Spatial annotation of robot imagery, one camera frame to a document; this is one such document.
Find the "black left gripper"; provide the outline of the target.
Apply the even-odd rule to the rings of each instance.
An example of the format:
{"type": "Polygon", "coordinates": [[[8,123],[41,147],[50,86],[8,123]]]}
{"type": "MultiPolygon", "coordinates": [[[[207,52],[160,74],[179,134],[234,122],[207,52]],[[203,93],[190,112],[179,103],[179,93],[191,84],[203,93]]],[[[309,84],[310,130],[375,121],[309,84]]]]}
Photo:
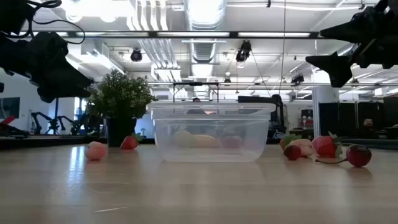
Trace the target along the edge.
{"type": "Polygon", "coordinates": [[[68,43],[56,32],[39,32],[32,40],[17,40],[0,36],[0,68],[10,75],[28,75],[40,86],[40,99],[51,103],[56,98],[87,98],[84,89],[94,83],[66,60],[68,43]]]}

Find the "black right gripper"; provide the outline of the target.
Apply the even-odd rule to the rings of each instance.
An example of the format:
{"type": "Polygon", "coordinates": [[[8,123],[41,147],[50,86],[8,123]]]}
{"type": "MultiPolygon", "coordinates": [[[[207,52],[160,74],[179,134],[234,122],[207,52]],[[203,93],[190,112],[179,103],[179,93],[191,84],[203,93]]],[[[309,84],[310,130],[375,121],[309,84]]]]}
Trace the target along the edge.
{"type": "MultiPolygon", "coordinates": [[[[398,65],[398,16],[394,12],[367,7],[343,24],[320,31],[327,39],[357,43],[353,61],[361,68],[380,64],[384,69],[398,65]]],[[[331,55],[308,56],[306,62],[326,72],[333,88],[343,87],[353,76],[349,57],[331,55]]]]}

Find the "pink toy peach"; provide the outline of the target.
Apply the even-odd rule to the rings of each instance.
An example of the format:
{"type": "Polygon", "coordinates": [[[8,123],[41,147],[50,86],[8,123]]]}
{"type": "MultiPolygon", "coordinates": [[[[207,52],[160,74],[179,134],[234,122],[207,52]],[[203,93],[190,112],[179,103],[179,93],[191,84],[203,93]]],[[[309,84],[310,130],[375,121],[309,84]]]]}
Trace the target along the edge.
{"type": "Polygon", "coordinates": [[[301,150],[302,157],[310,157],[315,152],[313,144],[312,144],[311,140],[309,140],[309,139],[293,140],[288,144],[288,146],[298,146],[301,150]]]}
{"type": "Polygon", "coordinates": [[[85,157],[89,161],[100,161],[105,157],[106,152],[107,148],[105,144],[93,141],[85,149],[85,157]]]}

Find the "large red toy strawberry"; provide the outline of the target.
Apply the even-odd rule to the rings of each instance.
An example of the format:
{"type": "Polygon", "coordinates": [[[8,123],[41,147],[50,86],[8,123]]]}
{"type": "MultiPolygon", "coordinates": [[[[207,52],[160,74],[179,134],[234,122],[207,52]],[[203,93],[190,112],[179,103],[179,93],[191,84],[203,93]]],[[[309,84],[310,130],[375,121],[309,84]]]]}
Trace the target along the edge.
{"type": "Polygon", "coordinates": [[[332,133],[314,138],[312,146],[318,157],[339,158],[343,152],[341,138],[332,133]]]}

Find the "red toy cherry green stem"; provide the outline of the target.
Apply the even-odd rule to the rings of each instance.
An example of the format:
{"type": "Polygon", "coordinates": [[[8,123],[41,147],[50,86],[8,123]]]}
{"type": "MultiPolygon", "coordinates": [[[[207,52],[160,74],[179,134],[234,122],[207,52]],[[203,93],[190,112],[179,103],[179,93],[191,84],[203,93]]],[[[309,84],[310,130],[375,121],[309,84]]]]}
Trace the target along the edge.
{"type": "Polygon", "coordinates": [[[340,164],[342,162],[349,162],[354,167],[364,167],[366,166],[372,158],[372,152],[366,146],[359,144],[350,145],[346,149],[346,157],[335,162],[326,162],[316,159],[315,162],[322,164],[340,164]]]}

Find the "dark red toy cherry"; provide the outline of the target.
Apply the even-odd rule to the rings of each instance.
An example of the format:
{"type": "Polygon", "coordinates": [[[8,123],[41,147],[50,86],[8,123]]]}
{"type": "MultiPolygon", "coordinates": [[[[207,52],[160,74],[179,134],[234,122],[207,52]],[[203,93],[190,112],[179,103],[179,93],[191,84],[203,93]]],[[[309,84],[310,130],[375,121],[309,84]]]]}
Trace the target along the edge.
{"type": "Polygon", "coordinates": [[[288,145],[285,147],[284,156],[290,161],[296,161],[302,155],[302,150],[296,145],[288,145]]]}

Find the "yellow toy lemon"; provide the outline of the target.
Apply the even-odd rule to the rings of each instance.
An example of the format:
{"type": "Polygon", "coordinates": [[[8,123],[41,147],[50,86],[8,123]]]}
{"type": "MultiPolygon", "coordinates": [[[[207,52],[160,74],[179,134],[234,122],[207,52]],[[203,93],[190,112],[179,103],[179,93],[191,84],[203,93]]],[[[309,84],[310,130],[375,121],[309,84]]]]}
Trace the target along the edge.
{"type": "Polygon", "coordinates": [[[177,147],[193,147],[196,143],[195,136],[184,130],[175,132],[173,139],[177,147]]]}

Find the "yellow toy banana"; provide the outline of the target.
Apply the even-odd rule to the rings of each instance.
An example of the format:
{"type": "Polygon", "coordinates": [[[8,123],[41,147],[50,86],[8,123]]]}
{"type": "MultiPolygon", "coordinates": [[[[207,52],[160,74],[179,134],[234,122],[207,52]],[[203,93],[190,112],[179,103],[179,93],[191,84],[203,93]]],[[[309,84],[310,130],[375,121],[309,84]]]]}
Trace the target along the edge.
{"type": "Polygon", "coordinates": [[[213,136],[195,135],[195,147],[216,149],[221,147],[221,143],[213,136]]]}

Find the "clear plastic tupperware container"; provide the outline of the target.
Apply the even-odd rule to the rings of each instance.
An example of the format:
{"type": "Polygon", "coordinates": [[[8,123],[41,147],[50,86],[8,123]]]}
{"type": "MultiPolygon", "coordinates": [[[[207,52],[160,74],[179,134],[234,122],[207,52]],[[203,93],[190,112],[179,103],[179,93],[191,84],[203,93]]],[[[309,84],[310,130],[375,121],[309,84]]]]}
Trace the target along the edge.
{"type": "Polygon", "coordinates": [[[172,103],[156,102],[147,105],[153,127],[155,144],[161,157],[169,162],[252,162],[266,148],[271,113],[270,103],[172,103]],[[187,114],[200,106],[206,114],[187,114]],[[177,147],[173,135],[177,131],[193,135],[209,135],[220,140],[225,136],[239,136],[239,149],[177,147]]]}

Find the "black background stand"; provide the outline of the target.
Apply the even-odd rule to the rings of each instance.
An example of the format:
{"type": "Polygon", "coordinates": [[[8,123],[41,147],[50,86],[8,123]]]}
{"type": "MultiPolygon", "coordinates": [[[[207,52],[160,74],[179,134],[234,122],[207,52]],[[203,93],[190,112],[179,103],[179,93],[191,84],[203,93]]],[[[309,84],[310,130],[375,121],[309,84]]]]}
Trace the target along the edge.
{"type": "Polygon", "coordinates": [[[58,134],[58,104],[59,104],[59,98],[56,98],[55,99],[55,115],[54,115],[55,129],[53,131],[54,135],[58,134]]]}

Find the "green artificial plant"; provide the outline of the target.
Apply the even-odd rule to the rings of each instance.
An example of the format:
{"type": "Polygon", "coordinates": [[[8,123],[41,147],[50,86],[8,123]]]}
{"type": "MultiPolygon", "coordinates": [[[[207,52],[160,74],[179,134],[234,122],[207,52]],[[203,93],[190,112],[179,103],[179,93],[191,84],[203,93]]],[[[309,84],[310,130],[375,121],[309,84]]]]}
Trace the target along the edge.
{"type": "Polygon", "coordinates": [[[90,86],[86,112],[103,118],[142,118],[147,105],[157,101],[147,79],[147,76],[130,77],[112,70],[90,86]]]}

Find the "red background object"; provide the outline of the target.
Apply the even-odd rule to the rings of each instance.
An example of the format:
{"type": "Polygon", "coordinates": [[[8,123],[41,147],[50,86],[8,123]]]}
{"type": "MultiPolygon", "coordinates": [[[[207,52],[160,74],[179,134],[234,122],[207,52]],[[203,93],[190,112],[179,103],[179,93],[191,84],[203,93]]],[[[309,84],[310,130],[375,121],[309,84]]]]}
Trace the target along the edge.
{"type": "Polygon", "coordinates": [[[6,119],[0,122],[0,127],[8,126],[11,122],[15,120],[13,115],[8,116],[6,119]]]}

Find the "black room partition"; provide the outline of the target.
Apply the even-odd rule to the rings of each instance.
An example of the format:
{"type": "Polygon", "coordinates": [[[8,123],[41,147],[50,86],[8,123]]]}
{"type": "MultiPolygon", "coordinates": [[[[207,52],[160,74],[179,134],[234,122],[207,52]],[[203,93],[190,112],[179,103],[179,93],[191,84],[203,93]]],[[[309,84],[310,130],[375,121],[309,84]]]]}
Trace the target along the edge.
{"type": "Polygon", "coordinates": [[[373,120],[378,132],[384,125],[384,103],[380,102],[342,102],[319,103],[320,134],[329,133],[345,138],[362,138],[360,128],[365,118],[373,120]]]}

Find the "black plant pot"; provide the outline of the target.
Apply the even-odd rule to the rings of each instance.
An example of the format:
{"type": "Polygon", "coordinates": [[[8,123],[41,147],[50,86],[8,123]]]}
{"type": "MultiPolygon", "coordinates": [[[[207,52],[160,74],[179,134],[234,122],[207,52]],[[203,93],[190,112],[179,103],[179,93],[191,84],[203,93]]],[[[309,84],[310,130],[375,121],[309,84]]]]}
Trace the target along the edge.
{"type": "Polygon", "coordinates": [[[135,133],[135,118],[105,118],[104,128],[109,147],[119,147],[126,136],[135,133]]]}

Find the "person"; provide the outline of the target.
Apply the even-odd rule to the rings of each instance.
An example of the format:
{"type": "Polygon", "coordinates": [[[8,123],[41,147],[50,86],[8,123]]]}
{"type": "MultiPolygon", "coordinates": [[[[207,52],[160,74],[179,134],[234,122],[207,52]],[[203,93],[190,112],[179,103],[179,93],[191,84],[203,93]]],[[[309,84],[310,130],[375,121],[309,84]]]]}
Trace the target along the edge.
{"type": "MultiPolygon", "coordinates": [[[[192,100],[192,102],[198,104],[198,103],[201,103],[201,99],[194,98],[192,100]]],[[[206,112],[203,110],[203,108],[200,105],[200,106],[194,106],[194,107],[190,108],[187,111],[187,114],[206,114],[206,112]]]]}
{"type": "Polygon", "coordinates": [[[360,128],[360,136],[365,139],[377,139],[378,134],[374,129],[373,120],[371,118],[365,118],[360,128]]]}

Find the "black background machine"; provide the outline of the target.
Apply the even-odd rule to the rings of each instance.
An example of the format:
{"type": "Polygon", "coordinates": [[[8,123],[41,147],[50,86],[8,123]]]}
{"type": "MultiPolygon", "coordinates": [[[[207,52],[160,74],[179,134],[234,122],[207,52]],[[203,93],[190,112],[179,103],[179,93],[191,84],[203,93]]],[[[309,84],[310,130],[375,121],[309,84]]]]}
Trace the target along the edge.
{"type": "Polygon", "coordinates": [[[271,97],[261,96],[238,96],[239,103],[270,103],[275,105],[275,111],[271,113],[270,133],[274,134],[277,131],[286,133],[284,119],[284,104],[280,95],[275,94],[271,97]]]}

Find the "red toy fruit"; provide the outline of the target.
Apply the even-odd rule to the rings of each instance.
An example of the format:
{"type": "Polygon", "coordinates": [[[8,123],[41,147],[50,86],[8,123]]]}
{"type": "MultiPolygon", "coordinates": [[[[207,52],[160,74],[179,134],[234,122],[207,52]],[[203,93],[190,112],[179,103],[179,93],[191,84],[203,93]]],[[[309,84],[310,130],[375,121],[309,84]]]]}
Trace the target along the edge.
{"type": "Polygon", "coordinates": [[[224,148],[239,149],[243,145],[243,140],[239,136],[225,136],[221,138],[224,148]]]}

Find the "dark wall screen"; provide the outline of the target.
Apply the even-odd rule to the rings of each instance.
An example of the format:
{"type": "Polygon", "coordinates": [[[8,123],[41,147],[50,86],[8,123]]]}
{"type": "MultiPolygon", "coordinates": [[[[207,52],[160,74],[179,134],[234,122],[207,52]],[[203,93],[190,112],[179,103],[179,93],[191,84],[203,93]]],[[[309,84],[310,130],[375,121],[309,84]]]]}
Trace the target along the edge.
{"type": "Polygon", "coordinates": [[[19,118],[20,115],[20,98],[0,98],[0,119],[13,116],[19,118]]]}

